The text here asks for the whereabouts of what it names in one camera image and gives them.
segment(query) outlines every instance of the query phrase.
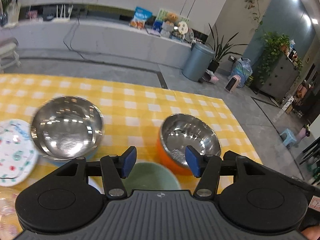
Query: light blue bowl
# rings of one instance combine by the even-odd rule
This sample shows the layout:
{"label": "light blue bowl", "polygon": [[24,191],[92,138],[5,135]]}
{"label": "light blue bowl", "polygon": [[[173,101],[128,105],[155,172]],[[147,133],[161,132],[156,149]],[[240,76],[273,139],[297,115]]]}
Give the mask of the light blue bowl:
{"label": "light blue bowl", "polygon": [[128,194],[132,190],[180,190],[175,175],[166,167],[153,162],[137,162],[127,179],[122,180]]}

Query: chair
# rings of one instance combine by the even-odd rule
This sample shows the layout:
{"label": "chair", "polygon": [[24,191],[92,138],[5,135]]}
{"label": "chair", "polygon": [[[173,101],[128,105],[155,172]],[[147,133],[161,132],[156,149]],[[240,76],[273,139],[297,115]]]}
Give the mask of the chair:
{"label": "chair", "polygon": [[[21,65],[19,61],[19,55],[15,51],[16,47],[17,44],[14,42],[10,42],[0,47],[0,73],[3,73],[5,68],[10,67],[14,64],[17,64],[17,66]],[[3,59],[7,57],[13,57],[13,61],[4,65]]]}
{"label": "chair", "polygon": [[305,154],[305,155],[301,159],[300,165],[305,163],[311,157],[317,157],[320,154],[320,137],[317,140],[315,140],[313,143],[311,143],[307,148],[305,148],[302,154]]}
{"label": "chair", "polygon": [[284,134],[286,134],[286,138],[285,138],[285,140],[283,141],[284,146],[288,146],[289,143],[296,143],[296,142],[297,142],[297,139],[296,139],[296,137],[294,136],[294,133],[293,133],[291,130],[285,129],[285,130],[280,134],[280,136],[281,136],[281,135],[284,135]]}

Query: floor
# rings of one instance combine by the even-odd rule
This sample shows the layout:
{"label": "floor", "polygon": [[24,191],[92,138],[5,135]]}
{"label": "floor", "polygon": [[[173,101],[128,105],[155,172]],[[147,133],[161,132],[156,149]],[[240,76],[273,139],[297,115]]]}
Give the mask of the floor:
{"label": "floor", "polygon": [[21,67],[12,66],[5,73],[32,73],[59,76],[86,77],[108,81],[127,82],[145,86],[162,87],[188,93],[221,98],[236,117],[247,134],[263,164],[288,176],[308,181],[311,174],[306,164],[299,166],[301,152],[314,141],[312,135],[304,138],[298,147],[285,147],[279,136],[289,128],[297,133],[303,123],[295,115],[286,114],[271,100],[261,94],[255,95],[244,87],[230,94],[224,90],[228,78],[217,74],[216,85],[188,80],[180,69],[158,65],[142,70],[117,64],[94,64],[80,60],[21,57]]}

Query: gray trash can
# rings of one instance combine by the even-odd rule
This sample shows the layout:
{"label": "gray trash can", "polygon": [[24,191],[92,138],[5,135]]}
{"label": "gray trash can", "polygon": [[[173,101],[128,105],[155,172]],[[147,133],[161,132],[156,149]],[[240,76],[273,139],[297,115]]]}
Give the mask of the gray trash can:
{"label": "gray trash can", "polygon": [[215,52],[210,47],[199,42],[196,42],[191,47],[191,50],[192,52],[182,70],[182,74],[186,78],[197,82],[202,78]]}

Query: metal screw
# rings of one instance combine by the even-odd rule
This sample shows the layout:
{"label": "metal screw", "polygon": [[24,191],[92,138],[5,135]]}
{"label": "metal screw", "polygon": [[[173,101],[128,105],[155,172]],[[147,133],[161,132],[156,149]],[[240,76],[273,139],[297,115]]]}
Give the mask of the metal screw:
{"label": "metal screw", "polygon": [[124,194],[124,191],[120,188],[113,188],[109,190],[109,195],[111,197],[121,197]]}
{"label": "metal screw", "polygon": [[207,188],[202,188],[202,189],[197,190],[196,193],[200,197],[209,197],[209,196],[211,196],[212,191]]}

